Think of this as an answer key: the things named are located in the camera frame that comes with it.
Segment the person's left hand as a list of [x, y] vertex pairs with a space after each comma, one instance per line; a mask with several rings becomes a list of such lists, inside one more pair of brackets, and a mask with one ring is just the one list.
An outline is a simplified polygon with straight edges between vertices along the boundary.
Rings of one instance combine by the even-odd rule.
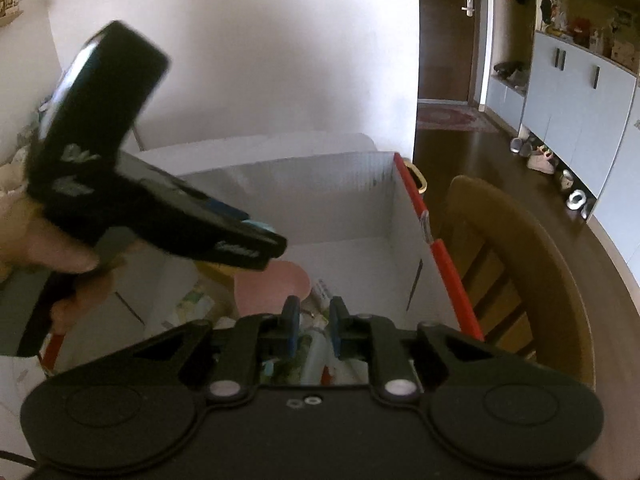
[[23, 192], [1, 197], [1, 277], [16, 268], [42, 266], [52, 271], [79, 274], [74, 292], [51, 308], [55, 335], [69, 332], [91, 309], [102, 304], [115, 287], [116, 276], [127, 260], [119, 256], [99, 270], [99, 258], [41, 215], [41, 207]]

